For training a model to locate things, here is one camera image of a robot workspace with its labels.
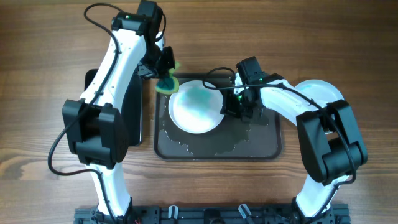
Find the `green yellow sponge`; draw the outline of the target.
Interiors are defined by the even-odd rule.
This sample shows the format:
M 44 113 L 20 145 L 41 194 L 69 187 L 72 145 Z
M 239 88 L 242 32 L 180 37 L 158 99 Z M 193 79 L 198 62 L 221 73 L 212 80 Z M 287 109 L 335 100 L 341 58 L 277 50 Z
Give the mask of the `green yellow sponge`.
M 178 62 L 175 63 L 175 68 L 171 68 L 166 73 L 166 76 L 160 78 L 156 83 L 155 90 L 158 93 L 165 95 L 172 95 L 179 90 L 179 80 L 174 76 L 175 71 L 180 67 Z

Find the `white plate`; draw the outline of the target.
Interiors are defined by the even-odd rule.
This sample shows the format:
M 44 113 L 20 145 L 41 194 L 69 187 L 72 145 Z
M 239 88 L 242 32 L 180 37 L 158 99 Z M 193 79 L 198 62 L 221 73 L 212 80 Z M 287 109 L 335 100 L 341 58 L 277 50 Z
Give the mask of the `white plate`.
M 306 96 L 309 100 L 313 100 L 322 108 L 324 108 L 327 103 L 344 99 L 343 95 L 335 86 L 323 80 L 305 80 L 299 83 L 295 89 L 302 95 Z M 298 112 L 297 116 L 307 111 L 318 110 L 316 106 L 312 105 L 302 97 L 298 95 L 295 95 L 295 97 L 298 100 L 296 105 L 300 108 L 300 112 Z
M 182 131 L 203 134 L 215 129 L 223 120 L 223 95 L 209 82 L 191 80 L 179 86 L 168 103 L 169 116 Z

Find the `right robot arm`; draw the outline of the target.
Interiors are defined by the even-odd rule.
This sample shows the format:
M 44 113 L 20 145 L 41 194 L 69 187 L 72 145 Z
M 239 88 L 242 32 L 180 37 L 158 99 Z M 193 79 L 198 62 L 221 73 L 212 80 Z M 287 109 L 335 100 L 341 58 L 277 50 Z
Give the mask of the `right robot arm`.
M 308 175 L 293 200 L 294 219 L 311 223 L 323 218 L 339 188 L 352 184 L 358 168 L 368 161 L 351 105 L 343 98 L 331 100 L 322 92 L 307 93 L 276 73 L 267 74 L 256 57 L 240 61 L 236 68 L 221 113 L 250 121 L 255 108 L 265 107 L 297 127 Z

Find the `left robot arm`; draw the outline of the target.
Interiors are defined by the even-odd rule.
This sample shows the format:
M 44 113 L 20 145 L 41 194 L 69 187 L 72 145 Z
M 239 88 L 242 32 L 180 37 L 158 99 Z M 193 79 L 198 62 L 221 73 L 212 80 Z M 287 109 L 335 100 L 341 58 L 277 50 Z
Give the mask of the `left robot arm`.
M 142 140 L 142 82 L 157 79 L 156 90 L 166 95 L 179 88 L 165 27 L 165 14 L 154 1 L 141 1 L 135 13 L 119 10 L 106 29 L 111 40 L 101 65 L 86 73 L 79 99 L 63 105 L 60 137 L 91 174 L 99 200 L 94 208 L 76 210 L 76 223 L 140 221 L 122 162 Z

